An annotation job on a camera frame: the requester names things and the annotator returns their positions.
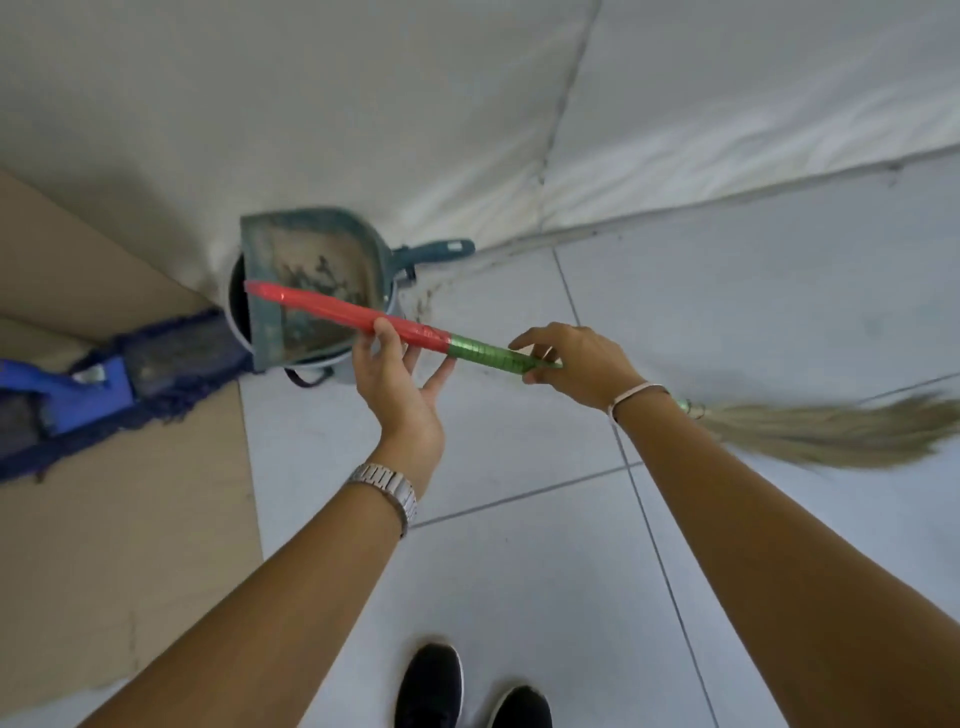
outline mop head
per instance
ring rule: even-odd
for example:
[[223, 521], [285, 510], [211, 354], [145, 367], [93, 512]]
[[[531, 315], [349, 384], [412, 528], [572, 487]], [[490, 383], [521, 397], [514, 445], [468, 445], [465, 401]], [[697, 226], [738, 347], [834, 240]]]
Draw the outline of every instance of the mop head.
[[[139, 429], [153, 420], [183, 418], [194, 405], [245, 372], [252, 356], [233, 337], [219, 308], [183, 316], [115, 337], [80, 359], [67, 374], [89, 370], [121, 357], [133, 402], [55, 436], [24, 437], [23, 449], [0, 457], [0, 482], [42, 473], [62, 457], [106, 440], [119, 430]], [[23, 396], [7, 401], [20, 404]]]
[[960, 400], [938, 395], [880, 407], [684, 404], [719, 441], [796, 465], [893, 468], [927, 457], [960, 433]]

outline left hand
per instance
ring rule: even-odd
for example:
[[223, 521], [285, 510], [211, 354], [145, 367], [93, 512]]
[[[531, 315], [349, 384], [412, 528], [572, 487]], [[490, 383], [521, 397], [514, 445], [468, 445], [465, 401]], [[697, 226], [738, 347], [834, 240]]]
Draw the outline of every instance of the left hand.
[[444, 428], [437, 417], [437, 396], [453, 372], [456, 359], [447, 357], [419, 388], [411, 374], [420, 347], [407, 347], [386, 319], [373, 324], [380, 351], [373, 353], [373, 336], [362, 333], [353, 345], [357, 392], [380, 422], [384, 443], [402, 442], [413, 449], [432, 472], [444, 454]]

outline black shoe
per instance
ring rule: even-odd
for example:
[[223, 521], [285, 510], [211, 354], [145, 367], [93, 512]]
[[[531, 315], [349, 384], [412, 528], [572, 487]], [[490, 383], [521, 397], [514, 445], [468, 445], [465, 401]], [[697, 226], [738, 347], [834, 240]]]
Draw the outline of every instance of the black shoe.
[[464, 707], [464, 668], [449, 644], [421, 647], [396, 694], [394, 728], [454, 728]]
[[529, 685], [513, 688], [493, 709], [488, 728], [553, 728], [550, 706]]

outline hand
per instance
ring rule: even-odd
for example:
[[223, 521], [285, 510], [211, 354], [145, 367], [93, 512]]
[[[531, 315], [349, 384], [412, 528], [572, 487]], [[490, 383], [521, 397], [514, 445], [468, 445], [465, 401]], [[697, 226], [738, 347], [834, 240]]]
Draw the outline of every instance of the hand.
[[642, 384], [627, 355], [613, 341], [592, 328], [553, 323], [521, 333], [511, 349], [533, 344], [532, 355], [546, 361], [562, 360], [561, 369], [538, 367], [523, 375], [527, 384], [549, 384], [574, 401], [606, 411], [613, 399]]
[[437, 396], [452, 374], [456, 359], [445, 359], [420, 389], [411, 377], [420, 347], [407, 347], [404, 352], [403, 342], [386, 319], [377, 319], [373, 329], [380, 341], [378, 353], [373, 353], [373, 336], [368, 334], [358, 336], [353, 346], [357, 392], [380, 422], [377, 450], [381, 455], [389, 452], [394, 460], [380, 465], [404, 473], [422, 490], [444, 454]]

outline red broom handle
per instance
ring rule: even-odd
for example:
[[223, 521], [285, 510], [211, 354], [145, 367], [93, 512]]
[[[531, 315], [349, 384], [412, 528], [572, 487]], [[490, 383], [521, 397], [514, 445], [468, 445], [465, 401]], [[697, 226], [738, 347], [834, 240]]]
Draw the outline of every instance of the red broom handle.
[[390, 316], [383, 311], [366, 308], [355, 303], [347, 303], [332, 296], [325, 296], [322, 293], [287, 288], [264, 280], [248, 280], [244, 283], [244, 288], [247, 293], [266, 301], [306, 311], [318, 318], [327, 319], [341, 326], [358, 328], [366, 333], [373, 333], [374, 321], [387, 319], [394, 325], [400, 338], [414, 347], [423, 347], [432, 352], [440, 353], [446, 353], [450, 347], [449, 332], [440, 328], [418, 324], [416, 321], [407, 321], [398, 316]]

